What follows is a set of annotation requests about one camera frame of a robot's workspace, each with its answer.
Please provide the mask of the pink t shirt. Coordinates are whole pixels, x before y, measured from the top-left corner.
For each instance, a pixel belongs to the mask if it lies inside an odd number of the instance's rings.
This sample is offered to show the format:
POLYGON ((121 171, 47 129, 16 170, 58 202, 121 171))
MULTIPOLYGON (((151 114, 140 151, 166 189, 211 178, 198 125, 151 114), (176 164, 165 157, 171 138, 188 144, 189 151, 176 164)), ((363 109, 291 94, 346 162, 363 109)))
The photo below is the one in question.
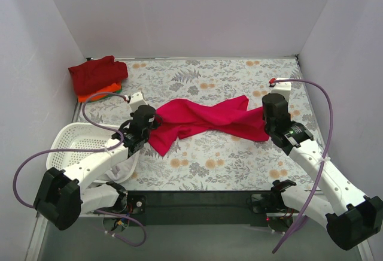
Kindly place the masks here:
POLYGON ((220 131, 254 142, 265 142, 263 109, 248 109, 249 99, 238 96, 213 106, 187 99, 174 99, 158 108, 162 124, 150 134, 149 144, 164 156, 176 139, 184 139, 205 131, 220 131))

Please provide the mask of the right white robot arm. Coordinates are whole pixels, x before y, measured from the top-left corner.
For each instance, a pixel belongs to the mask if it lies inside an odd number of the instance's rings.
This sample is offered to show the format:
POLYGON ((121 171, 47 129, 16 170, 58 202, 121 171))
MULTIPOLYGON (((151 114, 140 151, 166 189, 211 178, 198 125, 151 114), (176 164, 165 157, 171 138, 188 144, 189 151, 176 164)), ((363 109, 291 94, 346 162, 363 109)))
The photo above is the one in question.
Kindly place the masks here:
POLYGON ((377 234, 382 226, 382 199, 368 197, 356 188, 329 159, 313 134, 303 124, 291 120, 288 102, 279 93, 262 98, 265 131, 272 142, 313 179, 325 199, 314 196, 304 214, 322 225, 332 241, 350 250, 377 234))

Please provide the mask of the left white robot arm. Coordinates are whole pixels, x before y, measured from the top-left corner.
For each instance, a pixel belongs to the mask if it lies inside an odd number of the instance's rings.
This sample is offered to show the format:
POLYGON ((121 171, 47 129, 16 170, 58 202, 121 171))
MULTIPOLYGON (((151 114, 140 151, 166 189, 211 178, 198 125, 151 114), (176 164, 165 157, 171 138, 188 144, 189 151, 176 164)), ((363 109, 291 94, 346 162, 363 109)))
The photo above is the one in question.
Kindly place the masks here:
POLYGON ((138 158, 150 132, 158 128, 156 110, 140 105, 132 119, 115 130, 104 148, 62 170, 48 169, 39 186, 34 208, 59 230, 72 226, 81 214, 105 209, 122 213, 127 207, 127 190, 115 181, 91 187, 114 166, 138 158))

